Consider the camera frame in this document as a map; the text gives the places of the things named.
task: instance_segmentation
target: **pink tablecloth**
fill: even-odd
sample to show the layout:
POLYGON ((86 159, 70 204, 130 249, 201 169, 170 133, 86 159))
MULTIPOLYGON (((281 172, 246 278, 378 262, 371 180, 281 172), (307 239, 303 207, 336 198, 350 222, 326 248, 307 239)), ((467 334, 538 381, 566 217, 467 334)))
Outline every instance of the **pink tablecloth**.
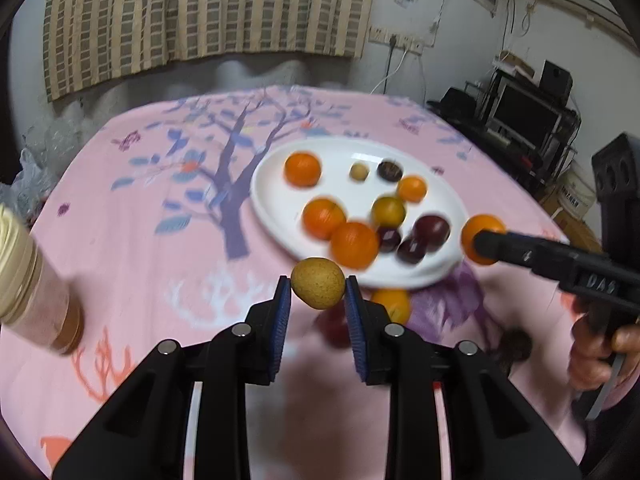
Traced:
MULTIPOLYGON (((313 136, 387 143, 443 174, 470 214, 561 237, 487 157, 407 99, 272 87, 114 118, 78 155, 33 230, 84 304, 81 347, 60 358, 8 331, 0 338, 2 414, 43 471, 157 342, 209 340, 290 274, 293 260, 252 211, 249 180, 272 146, 313 136)), ((579 460, 566 298, 553 283, 499 264, 462 267, 452 280, 414 295, 411 326, 444 344, 472 338, 483 346, 498 324, 524 327, 534 352, 512 379, 579 460)), ((388 391, 360 383, 350 350, 331 348, 316 330, 315 311, 296 298, 291 311, 276 383, 247 393, 253 478, 382 478, 388 391)))

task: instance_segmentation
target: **cream-colored lid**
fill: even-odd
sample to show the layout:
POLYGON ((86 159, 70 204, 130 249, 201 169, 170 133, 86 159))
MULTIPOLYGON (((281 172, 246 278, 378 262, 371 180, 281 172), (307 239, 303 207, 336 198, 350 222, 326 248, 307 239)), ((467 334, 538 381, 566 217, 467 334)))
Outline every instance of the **cream-colored lid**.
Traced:
POLYGON ((27 229, 0 204, 0 322, 17 308, 34 248, 27 229))

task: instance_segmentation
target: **wall socket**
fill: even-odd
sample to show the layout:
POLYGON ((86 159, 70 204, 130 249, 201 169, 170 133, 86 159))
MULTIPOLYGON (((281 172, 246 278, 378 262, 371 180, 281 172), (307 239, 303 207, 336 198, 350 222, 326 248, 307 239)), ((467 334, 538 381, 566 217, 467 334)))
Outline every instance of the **wall socket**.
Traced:
POLYGON ((396 30, 389 30, 385 27, 369 27, 369 41, 371 43, 389 44, 391 36, 396 35, 396 48, 400 50, 408 50, 418 56, 422 55, 424 50, 425 41, 418 36, 412 34, 405 34, 404 32, 398 32, 396 30))

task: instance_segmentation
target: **dark cherry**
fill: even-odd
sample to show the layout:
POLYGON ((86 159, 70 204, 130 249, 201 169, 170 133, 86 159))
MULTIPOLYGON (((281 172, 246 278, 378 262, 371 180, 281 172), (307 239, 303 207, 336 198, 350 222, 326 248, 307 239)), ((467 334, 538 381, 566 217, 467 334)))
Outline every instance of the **dark cherry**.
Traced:
POLYGON ((428 253, 434 253, 449 239, 451 226, 441 216, 424 215, 415 221, 412 234, 425 245, 428 253))
POLYGON ((383 160, 378 164, 378 175, 388 182, 398 182, 402 178, 402 168, 392 160, 383 160))
POLYGON ((379 227, 378 240, 380 240, 381 253, 392 253, 398 248, 398 245, 400 245, 402 237, 398 229, 379 227))
POLYGON ((398 247, 398 258, 406 264, 419 264, 427 253, 427 247, 421 240, 409 236, 398 247))

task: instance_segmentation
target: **computer monitor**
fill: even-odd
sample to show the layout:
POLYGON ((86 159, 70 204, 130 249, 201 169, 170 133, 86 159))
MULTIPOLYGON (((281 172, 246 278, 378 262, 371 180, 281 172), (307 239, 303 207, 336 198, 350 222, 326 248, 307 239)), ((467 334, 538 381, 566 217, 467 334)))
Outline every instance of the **computer monitor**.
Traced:
POLYGON ((498 126, 504 126, 509 133, 539 150, 544 147, 547 136, 556 131, 561 117, 541 100, 506 84, 492 119, 498 126))

